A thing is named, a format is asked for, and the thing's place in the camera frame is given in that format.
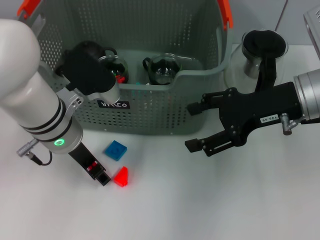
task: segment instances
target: black lid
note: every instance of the black lid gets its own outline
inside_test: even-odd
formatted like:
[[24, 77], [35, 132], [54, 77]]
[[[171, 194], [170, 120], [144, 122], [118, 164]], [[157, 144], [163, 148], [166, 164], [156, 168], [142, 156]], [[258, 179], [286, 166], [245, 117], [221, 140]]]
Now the black lid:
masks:
[[253, 30], [244, 37], [243, 46], [245, 49], [258, 58], [280, 58], [285, 54], [286, 41], [271, 30]]
[[116, 83], [116, 77], [111, 72], [82, 50], [74, 50], [67, 55], [62, 72], [70, 81], [70, 88], [77, 88], [86, 96], [105, 93]]

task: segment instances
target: red triangular block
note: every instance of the red triangular block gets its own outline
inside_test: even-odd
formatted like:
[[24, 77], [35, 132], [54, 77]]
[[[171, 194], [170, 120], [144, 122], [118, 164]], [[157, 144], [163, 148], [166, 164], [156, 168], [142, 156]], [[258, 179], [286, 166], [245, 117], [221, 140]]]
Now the red triangular block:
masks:
[[113, 178], [113, 181], [120, 187], [128, 185], [128, 168], [123, 166], [118, 174]]

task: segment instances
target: metal connector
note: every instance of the metal connector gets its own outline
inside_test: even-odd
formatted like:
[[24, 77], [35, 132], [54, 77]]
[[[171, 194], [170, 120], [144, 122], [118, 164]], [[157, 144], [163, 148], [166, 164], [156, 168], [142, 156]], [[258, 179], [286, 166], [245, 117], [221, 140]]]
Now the metal connector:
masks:
[[39, 141], [37, 139], [32, 139], [31, 141], [27, 142], [23, 147], [21, 147], [18, 151], [16, 151], [16, 154], [19, 155], [20, 158], [22, 158], [24, 155], [27, 155], [30, 150], [38, 143]]
[[290, 122], [289, 116], [287, 113], [283, 113], [280, 115], [280, 120], [282, 123], [282, 130], [283, 134], [286, 136], [289, 136], [292, 134], [292, 129], [298, 126], [301, 121], [305, 120], [306, 118], [304, 116], [300, 117], [299, 119], [293, 120]]

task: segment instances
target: cable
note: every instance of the cable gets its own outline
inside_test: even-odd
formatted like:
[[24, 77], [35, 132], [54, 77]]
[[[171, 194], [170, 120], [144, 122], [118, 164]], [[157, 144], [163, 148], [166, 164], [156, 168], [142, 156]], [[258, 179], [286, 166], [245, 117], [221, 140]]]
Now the cable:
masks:
[[50, 154], [50, 160], [47, 163], [43, 163], [42, 166], [48, 166], [52, 162], [52, 152], [49, 151]]
[[49, 154], [50, 154], [50, 160], [47, 162], [47, 163], [43, 163], [36, 155], [34, 155], [34, 153], [33, 152], [28, 152], [27, 154], [26, 154], [26, 156], [30, 159], [30, 160], [32, 160], [32, 161], [34, 161], [36, 164], [38, 164], [39, 166], [48, 166], [51, 162], [52, 162], [52, 152], [51, 151], [49, 151]]

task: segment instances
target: gray plastic basket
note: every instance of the gray plastic basket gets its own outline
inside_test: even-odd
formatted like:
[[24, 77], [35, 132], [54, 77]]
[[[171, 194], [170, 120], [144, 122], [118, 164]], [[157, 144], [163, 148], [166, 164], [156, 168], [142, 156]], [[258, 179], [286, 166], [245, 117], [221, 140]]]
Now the gray plastic basket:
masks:
[[[67, 83], [53, 70], [64, 50], [81, 41], [113, 47], [126, 60], [130, 84], [120, 84], [120, 100], [130, 109], [86, 102], [75, 117], [87, 129], [147, 135], [198, 131], [206, 114], [191, 117], [186, 106], [219, 90], [231, 55], [232, 29], [223, 23], [217, 0], [42, 0], [31, 16], [24, 15], [19, 20], [33, 29], [41, 47], [39, 72], [56, 92]], [[146, 85], [142, 60], [162, 53], [179, 56], [183, 70], [170, 85]]]

